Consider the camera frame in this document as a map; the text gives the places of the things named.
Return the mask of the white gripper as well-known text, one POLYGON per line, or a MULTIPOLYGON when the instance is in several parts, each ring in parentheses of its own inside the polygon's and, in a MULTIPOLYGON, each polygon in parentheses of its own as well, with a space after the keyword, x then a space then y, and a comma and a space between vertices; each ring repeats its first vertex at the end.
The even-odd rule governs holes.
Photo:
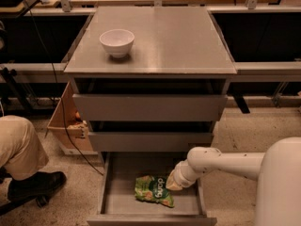
POLYGON ((180 191, 183 187, 189 187, 196 182, 198 174, 188 164, 187 160, 178 163, 174 171, 170 172, 166 179, 166 189, 180 191))

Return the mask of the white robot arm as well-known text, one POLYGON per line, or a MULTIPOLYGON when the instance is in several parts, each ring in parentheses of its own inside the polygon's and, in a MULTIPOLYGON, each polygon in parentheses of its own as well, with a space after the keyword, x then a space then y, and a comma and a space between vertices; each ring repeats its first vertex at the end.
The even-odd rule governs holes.
POLYGON ((195 147, 170 172, 166 188, 188 188, 213 170, 257 182, 254 226, 301 226, 300 137, 281 139, 264 153, 223 153, 195 147))

